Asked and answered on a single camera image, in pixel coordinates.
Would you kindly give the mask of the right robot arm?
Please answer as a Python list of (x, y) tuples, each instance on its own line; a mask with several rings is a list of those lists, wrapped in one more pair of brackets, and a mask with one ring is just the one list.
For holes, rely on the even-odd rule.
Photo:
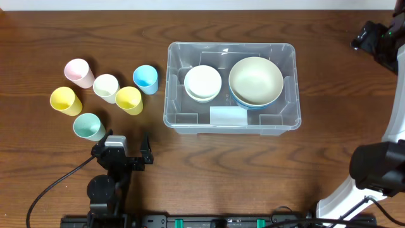
[(271, 227), (374, 227), (359, 214), (372, 203), (404, 192), (404, 0), (397, 0), (390, 26), (366, 22), (351, 47), (372, 55), (397, 75), (387, 129), (381, 142), (355, 149), (348, 178), (317, 202), (312, 215), (297, 222), (272, 221)]

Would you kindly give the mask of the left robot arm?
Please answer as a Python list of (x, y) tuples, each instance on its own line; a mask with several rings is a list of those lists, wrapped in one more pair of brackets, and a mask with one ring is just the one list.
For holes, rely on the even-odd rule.
[(90, 211), (87, 227), (135, 227), (134, 217), (125, 212), (125, 201), (133, 171), (143, 171), (154, 163), (149, 144), (149, 134), (144, 134), (140, 144), (140, 157), (127, 156), (127, 140), (114, 136), (109, 130), (95, 146), (91, 155), (107, 170), (106, 174), (94, 177), (87, 186)]

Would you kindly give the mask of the beige large bowl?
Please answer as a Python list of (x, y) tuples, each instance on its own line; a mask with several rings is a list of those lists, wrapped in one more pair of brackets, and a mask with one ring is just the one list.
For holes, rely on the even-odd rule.
[(254, 56), (244, 58), (232, 67), (228, 85), (243, 103), (259, 106), (271, 103), (281, 95), (284, 78), (276, 64)]

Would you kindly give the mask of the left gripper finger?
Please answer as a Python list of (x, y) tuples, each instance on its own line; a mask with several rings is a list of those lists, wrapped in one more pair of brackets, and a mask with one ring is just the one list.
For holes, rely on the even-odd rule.
[(110, 129), (106, 132), (106, 134), (103, 136), (103, 138), (100, 140), (100, 144), (105, 144), (105, 141), (107, 140), (107, 138), (113, 134), (113, 130)]
[(152, 158), (152, 151), (149, 145), (149, 134), (144, 134), (143, 140), (140, 145), (140, 152), (143, 158)]

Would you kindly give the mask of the white small bowl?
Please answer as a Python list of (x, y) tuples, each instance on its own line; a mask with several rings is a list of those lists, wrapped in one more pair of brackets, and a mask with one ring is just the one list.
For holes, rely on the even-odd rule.
[(217, 96), (221, 86), (221, 75), (216, 69), (207, 65), (191, 68), (184, 79), (186, 93), (199, 98)]

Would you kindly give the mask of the blue cup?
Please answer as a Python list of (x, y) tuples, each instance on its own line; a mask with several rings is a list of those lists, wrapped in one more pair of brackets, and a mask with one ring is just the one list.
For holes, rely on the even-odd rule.
[(151, 65), (141, 65), (136, 68), (133, 81), (145, 94), (152, 95), (158, 91), (158, 71)]

